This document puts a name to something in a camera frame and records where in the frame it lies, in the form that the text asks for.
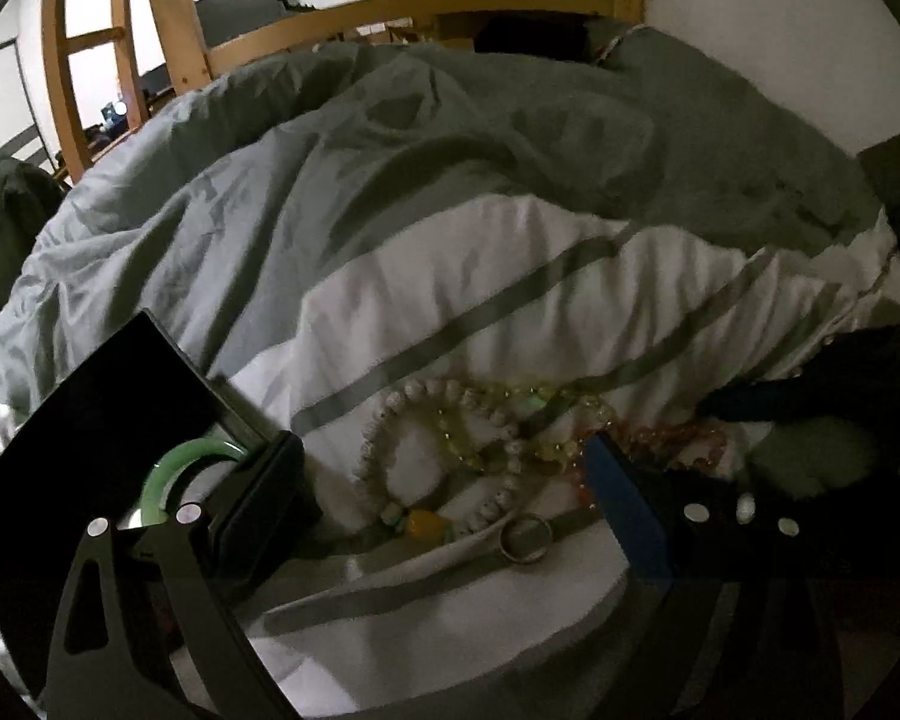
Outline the green jade bangle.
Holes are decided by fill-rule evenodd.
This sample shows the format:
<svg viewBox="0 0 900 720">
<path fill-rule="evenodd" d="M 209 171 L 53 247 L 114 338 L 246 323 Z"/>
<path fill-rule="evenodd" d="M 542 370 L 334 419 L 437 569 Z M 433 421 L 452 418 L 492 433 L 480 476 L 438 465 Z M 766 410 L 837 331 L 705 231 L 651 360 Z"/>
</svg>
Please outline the green jade bangle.
<svg viewBox="0 0 900 720">
<path fill-rule="evenodd" d="M 240 463 L 248 450 L 222 437 L 187 440 L 169 450 L 152 468 L 141 494 L 125 520 L 125 528 L 165 522 L 183 504 L 183 494 L 201 473 L 221 463 Z"/>
</svg>

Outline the black jewelry box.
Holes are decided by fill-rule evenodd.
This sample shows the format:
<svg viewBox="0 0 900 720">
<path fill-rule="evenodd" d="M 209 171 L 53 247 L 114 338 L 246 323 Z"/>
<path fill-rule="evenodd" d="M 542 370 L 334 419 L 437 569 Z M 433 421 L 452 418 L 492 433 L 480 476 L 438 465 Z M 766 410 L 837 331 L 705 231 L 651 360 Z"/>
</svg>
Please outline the black jewelry box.
<svg viewBox="0 0 900 720">
<path fill-rule="evenodd" d="M 287 561 L 318 553 L 322 511 L 301 439 L 261 436 L 147 310 L 23 422 L 0 457 L 0 629 L 27 691 L 45 688 L 56 612 L 87 525 L 123 520 L 157 462 L 216 427 L 250 454 L 229 476 L 247 483 L 247 499 L 211 515 L 224 596 L 238 605 Z"/>
</svg>

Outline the grey white striped duvet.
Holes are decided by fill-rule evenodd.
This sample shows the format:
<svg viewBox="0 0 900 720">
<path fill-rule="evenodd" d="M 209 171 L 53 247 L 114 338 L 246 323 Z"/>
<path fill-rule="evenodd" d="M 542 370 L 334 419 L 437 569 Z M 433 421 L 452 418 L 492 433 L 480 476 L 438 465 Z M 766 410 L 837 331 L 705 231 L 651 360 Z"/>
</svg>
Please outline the grey white striped duvet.
<svg viewBox="0 0 900 720">
<path fill-rule="evenodd" d="M 900 589 L 900 457 L 702 413 L 900 323 L 886 206 L 653 29 L 596 65 L 331 44 L 176 99 L 23 262 L 0 457 L 142 310 L 261 436 L 301 439 L 318 553 L 238 605 L 211 515 L 247 499 L 248 457 L 183 494 L 299 718 L 836 717 L 832 616 Z M 585 484 L 596 434 L 668 585 Z M 0 629 L 0 718 L 221 718 L 126 517 L 80 537 L 37 694 Z"/>
</svg>

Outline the dark jacket on chair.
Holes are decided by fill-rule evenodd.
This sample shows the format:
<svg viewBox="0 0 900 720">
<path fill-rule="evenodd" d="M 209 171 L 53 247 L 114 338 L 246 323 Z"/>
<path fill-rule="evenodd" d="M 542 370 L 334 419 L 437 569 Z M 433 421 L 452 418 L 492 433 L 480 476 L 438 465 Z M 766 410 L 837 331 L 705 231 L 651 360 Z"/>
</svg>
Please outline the dark jacket on chair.
<svg viewBox="0 0 900 720">
<path fill-rule="evenodd" d="M 0 156 L 0 310 L 66 190 L 40 167 Z"/>
</svg>

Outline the white sliding wardrobe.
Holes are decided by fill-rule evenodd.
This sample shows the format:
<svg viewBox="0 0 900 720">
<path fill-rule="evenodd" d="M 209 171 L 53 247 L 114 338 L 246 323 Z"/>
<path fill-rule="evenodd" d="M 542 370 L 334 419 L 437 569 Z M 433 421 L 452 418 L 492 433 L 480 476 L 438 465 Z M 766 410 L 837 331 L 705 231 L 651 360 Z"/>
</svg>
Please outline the white sliding wardrobe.
<svg viewBox="0 0 900 720">
<path fill-rule="evenodd" d="M 0 43 L 0 156 L 55 171 L 23 81 L 16 39 Z"/>
</svg>

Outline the black computer monitor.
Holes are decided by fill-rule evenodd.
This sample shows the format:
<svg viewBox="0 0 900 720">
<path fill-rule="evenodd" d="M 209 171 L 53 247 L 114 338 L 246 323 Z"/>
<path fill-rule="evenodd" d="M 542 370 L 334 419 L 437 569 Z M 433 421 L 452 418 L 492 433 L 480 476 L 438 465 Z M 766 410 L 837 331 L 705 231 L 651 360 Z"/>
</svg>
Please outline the black computer monitor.
<svg viewBox="0 0 900 720">
<path fill-rule="evenodd" d="M 281 0 L 194 0 L 208 49 L 282 20 Z"/>
</svg>

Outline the wooden loft bed frame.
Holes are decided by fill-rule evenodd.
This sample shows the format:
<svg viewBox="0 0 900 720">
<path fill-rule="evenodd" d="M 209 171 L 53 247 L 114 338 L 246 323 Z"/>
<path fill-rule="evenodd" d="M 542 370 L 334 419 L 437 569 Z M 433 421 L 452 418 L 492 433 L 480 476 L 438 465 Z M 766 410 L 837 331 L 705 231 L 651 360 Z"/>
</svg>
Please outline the wooden loft bed frame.
<svg viewBox="0 0 900 720">
<path fill-rule="evenodd" d="M 149 4 L 165 64 L 173 87 L 180 94 L 204 88 L 229 71 L 281 50 L 297 49 L 350 29 L 401 18 L 425 20 L 430 16 L 491 11 L 611 16 L 622 21 L 645 18 L 645 0 L 356 0 L 283 18 L 210 49 L 193 0 L 149 0 Z"/>
</svg>

